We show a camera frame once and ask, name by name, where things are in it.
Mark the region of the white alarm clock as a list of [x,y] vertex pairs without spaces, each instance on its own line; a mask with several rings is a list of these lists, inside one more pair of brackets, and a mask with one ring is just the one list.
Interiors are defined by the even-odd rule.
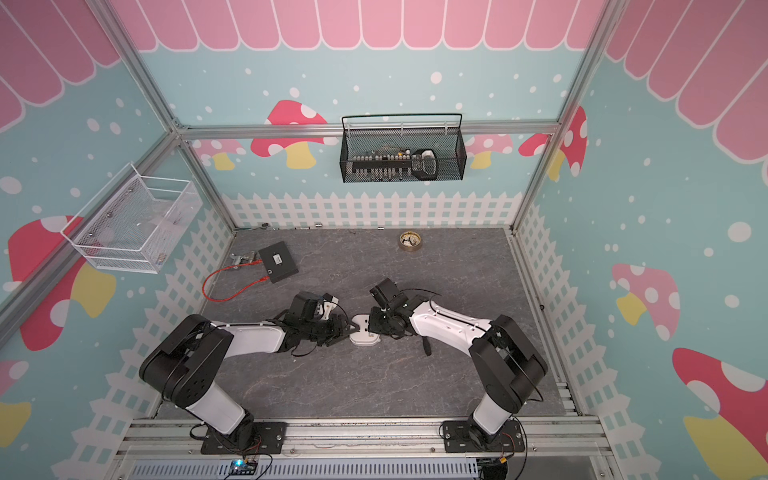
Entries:
[[349,335],[349,340],[358,347],[369,347],[378,344],[381,336],[370,330],[369,316],[367,314],[358,314],[352,318],[352,322],[357,326],[357,330]]

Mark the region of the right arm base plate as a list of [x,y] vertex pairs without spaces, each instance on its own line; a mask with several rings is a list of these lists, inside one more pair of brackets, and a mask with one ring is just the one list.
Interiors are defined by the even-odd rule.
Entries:
[[518,422],[507,420],[496,434],[486,434],[469,420],[446,420],[438,430],[447,453],[522,453],[526,443]]

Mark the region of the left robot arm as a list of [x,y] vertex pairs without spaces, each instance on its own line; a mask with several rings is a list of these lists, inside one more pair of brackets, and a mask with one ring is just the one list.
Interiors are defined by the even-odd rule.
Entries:
[[288,309],[256,322],[223,323],[191,314],[145,358],[139,377],[163,400],[201,420],[228,448],[253,450],[260,439],[253,415],[215,381],[224,360],[292,352],[304,341],[331,346],[359,331],[330,294],[301,292]]

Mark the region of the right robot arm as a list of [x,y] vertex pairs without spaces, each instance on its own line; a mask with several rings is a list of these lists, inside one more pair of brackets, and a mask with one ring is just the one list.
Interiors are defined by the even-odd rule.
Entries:
[[488,320],[464,315],[438,305],[426,290],[410,296],[388,278],[370,294],[377,303],[369,316],[373,333],[393,339],[408,335],[434,339],[471,358],[484,389],[466,421],[475,444],[489,444],[527,402],[543,400],[539,384],[549,367],[511,317]]

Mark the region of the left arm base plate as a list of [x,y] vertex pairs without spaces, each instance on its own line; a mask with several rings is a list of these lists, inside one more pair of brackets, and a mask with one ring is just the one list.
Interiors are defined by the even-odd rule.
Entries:
[[203,437],[200,453],[236,456],[280,454],[287,437],[287,427],[286,422],[251,422],[238,427],[229,435],[209,427]]

